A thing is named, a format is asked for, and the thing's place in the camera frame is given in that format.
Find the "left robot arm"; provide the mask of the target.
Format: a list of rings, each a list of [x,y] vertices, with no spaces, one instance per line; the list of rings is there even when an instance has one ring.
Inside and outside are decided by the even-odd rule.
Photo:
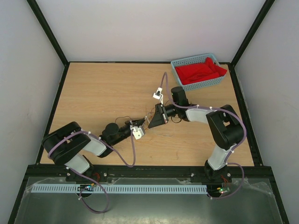
[[[115,152],[123,163],[131,168],[136,162],[134,140],[144,136],[144,122],[144,118],[128,120],[122,127],[119,127],[116,123],[109,123],[100,136],[95,136],[91,132],[83,130],[77,122],[73,121],[46,135],[42,140],[42,146],[47,151],[48,158],[56,165],[65,165],[75,170],[81,180],[88,181],[93,176],[92,165],[79,152],[84,150],[100,158]],[[128,137],[131,138],[133,149],[133,162],[131,165],[113,147]]]

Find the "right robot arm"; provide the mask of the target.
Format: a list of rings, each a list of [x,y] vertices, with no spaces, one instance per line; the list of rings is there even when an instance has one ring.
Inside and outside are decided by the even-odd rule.
[[[169,118],[178,116],[187,122],[200,122],[210,127],[215,147],[205,162],[204,176],[208,181],[214,182],[226,172],[227,160],[234,149],[246,138],[246,128],[241,123],[230,105],[220,108],[201,107],[190,104],[182,87],[171,89],[171,104],[163,104],[162,88],[159,87],[153,94],[153,98],[159,100],[155,105],[154,115],[148,128],[154,128],[167,124]]]

